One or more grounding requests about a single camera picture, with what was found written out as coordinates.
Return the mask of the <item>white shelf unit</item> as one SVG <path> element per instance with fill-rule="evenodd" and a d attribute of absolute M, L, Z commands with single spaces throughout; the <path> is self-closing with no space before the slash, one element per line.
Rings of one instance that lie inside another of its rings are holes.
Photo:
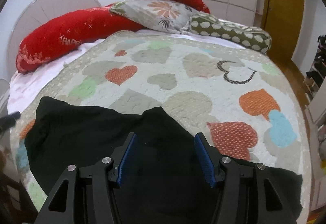
<path fill-rule="evenodd" d="M 304 84 L 309 104 L 305 114 L 310 130 L 309 147 L 312 162 L 311 209 L 325 206 L 325 35 L 318 37 L 318 48 Z"/>

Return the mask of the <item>long red pillow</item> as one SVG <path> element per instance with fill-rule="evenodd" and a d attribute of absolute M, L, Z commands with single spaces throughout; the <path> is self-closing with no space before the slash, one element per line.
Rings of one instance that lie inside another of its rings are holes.
<path fill-rule="evenodd" d="M 15 61 L 18 73 L 35 71 L 83 43 L 105 39 L 121 30 L 136 32 L 144 28 L 109 9 L 110 6 L 69 12 L 33 30 L 19 45 Z"/>

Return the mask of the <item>black pants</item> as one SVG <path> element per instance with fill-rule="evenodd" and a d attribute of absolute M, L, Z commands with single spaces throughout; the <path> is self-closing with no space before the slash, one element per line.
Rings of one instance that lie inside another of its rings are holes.
<path fill-rule="evenodd" d="M 121 223 L 212 223 L 220 190 L 206 182 L 188 133 L 162 108 L 125 115 L 41 98 L 25 138 L 30 169 L 47 196 L 71 164 L 82 168 L 137 135 L 127 178 L 114 194 Z M 300 215 L 302 177 L 290 180 L 290 204 Z"/>

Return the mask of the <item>floral grey pillow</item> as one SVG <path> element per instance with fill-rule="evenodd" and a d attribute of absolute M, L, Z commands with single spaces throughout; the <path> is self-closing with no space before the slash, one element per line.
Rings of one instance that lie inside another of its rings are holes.
<path fill-rule="evenodd" d="M 112 5 L 110 12 L 148 29 L 167 33 L 184 31 L 189 18 L 198 13 L 190 6 L 170 0 L 126 0 Z"/>

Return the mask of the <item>heart pattern quilt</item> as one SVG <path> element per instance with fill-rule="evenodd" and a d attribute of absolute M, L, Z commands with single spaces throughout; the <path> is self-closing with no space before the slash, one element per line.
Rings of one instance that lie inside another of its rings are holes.
<path fill-rule="evenodd" d="M 304 115 L 285 75 L 259 52 L 120 31 L 65 66 L 11 130 L 15 165 L 37 210 L 46 194 L 29 168 L 24 138 L 44 96 L 124 114 L 161 106 L 225 154 L 302 175 L 297 221 L 308 219 L 311 162 Z"/>

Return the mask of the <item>wooden door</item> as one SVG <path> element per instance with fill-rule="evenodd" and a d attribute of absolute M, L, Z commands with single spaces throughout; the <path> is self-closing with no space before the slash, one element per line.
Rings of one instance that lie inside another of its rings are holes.
<path fill-rule="evenodd" d="M 288 63 L 300 35 L 304 0 L 268 0 L 264 30 L 272 37 L 268 57 L 277 65 Z"/>

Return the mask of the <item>round white headboard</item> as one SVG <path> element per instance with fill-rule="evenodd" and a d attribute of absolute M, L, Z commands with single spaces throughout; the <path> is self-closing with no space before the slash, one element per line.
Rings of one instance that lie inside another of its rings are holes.
<path fill-rule="evenodd" d="M 7 59 L 13 65 L 20 42 L 33 30 L 68 12 L 100 7 L 98 0 L 34 0 L 16 20 L 7 44 Z"/>

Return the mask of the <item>green white patterned bolster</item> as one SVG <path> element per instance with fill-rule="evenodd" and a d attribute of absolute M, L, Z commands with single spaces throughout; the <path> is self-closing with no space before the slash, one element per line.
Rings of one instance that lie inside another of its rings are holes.
<path fill-rule="evenodd" d="M 266 54 L 272 44 L 272 37 L 260 27 L 222 20 L 205 12 L 192 15 L 187 28 L 191 33 L 225 39 L 261 54 Z"/>

